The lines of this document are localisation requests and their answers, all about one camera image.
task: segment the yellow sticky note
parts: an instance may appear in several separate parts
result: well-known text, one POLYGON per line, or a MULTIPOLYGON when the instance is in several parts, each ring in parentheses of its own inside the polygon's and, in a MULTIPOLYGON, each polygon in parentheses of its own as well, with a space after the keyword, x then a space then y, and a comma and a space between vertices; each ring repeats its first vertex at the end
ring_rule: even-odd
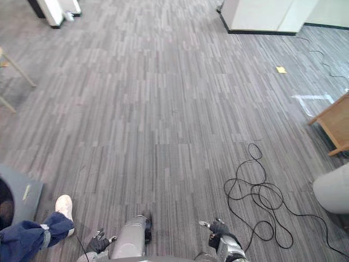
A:
POLYGON ((286 70, 284 67, 276 67, 277 71, 280 73, 280 74, 286 74, 286 70))

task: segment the white bin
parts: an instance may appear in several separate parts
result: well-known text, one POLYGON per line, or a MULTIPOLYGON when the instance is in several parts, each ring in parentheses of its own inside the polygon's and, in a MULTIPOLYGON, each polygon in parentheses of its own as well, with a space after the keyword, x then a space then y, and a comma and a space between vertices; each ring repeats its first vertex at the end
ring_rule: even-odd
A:
POLYGON ((324 209, 331 213, 349 214, 349 163, 318 177, 312 187, 324 209))

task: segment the chair leg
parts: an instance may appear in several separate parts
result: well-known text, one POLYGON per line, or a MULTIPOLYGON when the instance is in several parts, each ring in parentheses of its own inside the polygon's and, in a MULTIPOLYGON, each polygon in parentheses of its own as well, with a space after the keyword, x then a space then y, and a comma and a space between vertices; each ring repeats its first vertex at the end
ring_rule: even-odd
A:
POLYGON ((16 113, 16 110, 2 96, 0 96, 0 102, 2 102, 12 113, 16 113))
POLYGON ((32 87, 36 87, 36 84, 29 78, 29 76, 11 59, 9 58, 6 54, 2 54, 7 61, 9 61, 14 68, 31 84, 32 87))

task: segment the person's leg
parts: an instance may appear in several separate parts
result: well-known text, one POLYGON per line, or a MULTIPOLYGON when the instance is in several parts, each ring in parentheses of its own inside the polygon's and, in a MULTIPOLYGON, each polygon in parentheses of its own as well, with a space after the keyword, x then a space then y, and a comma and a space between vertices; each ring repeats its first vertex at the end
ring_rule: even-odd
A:
POLYGON ((49 236, 46 236, 44 248, 52 247, 60 240, 73 234, 74 224, 71 215, 72 209, 73 202, 70 196, 61 195, 57 199, 55 206, 56 211, 50 214, 43 224, 41 224, 41 227, 50 233, 49 236))
MULTIPOLYGON (((57 201, 55 206, 56 212, 64 214, 67 219, 73 221, 72 211, 73 211, 73 202, 68 195, 61 195, 57 201)), ((68 236, 71 236, 74 233, 74 228, 70 229, 68 232, 68 236)))
POLYGON ((74 231, 71 198, 60 196, 56 211, 44 223, 22 221, 0 231, 1 261, 29 261, 41 249, 51 247, 74 231))

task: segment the gray carpet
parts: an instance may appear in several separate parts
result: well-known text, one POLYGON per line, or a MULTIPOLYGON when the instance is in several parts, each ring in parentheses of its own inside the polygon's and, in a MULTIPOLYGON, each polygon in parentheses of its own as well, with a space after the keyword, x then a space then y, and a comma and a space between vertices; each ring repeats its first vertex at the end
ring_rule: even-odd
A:
MULTIPOLYGON (((25 1, 0 1, 0 45, 38 84, 33 90, 13 68, 0 70, 0 93, 18 109, 12 115, 0 107, 0 161, 45 183, 36 221, 69 194, 84 244, 98 227, 117 234, 127 218, 150 209, 150 255, 213 253, 197 221, 215 216, 246 246, 251 231, 229 213, 222 184, 255 142, 268 180, 290 207, 322 216, 331 244, 349 253, 348 235, 311 187, 347 159, 327 156, 333 145, 317 125, 306 125, 310 117, 292 97, 336 100, 348 83, 329 77, 307 42, 228 35, 215 12, 218 1, 80 4, 82 17, 52 30, 25 1)), ((349 31, 304 27, 299 36, 328 55, 334 74, 348 75, 349 31)), ((329 101, 305 105, 315 115, 329 101)), ((253 165, 242 172, 251 181, 261 175, 253 165)), ((267 218, 249 198, 234 209, 251 224, 267 218)), ((254 239, 251 261, 344 261, 325 245, 318 221, 285 210, 278 215, 294 234, 293 247, 254 239)), ((81 253, 73 237, 34 261, 74 261, 81 253)))

